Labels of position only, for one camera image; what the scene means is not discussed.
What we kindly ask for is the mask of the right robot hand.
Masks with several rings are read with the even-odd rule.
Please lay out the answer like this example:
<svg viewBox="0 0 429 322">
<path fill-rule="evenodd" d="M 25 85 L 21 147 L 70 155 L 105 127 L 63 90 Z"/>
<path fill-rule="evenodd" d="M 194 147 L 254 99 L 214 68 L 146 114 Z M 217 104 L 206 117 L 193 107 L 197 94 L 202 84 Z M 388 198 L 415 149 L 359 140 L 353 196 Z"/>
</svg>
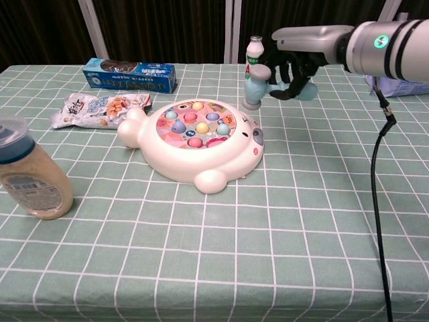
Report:
<svg viewBox="0 0 429 322">
<path fill-rule="evenodd" d="M 281 101 L 296 99 L 320 67 L 344 64 L 347 44 L 354 27 L 322 25 L 290 27 L 276 30 L 272 45 L 260 58 L 271 70 L 268 83 L 276 84 L 275 70 L 280 71 L 287 89 L 274 89 L 269 94 Z"/>
</svg>

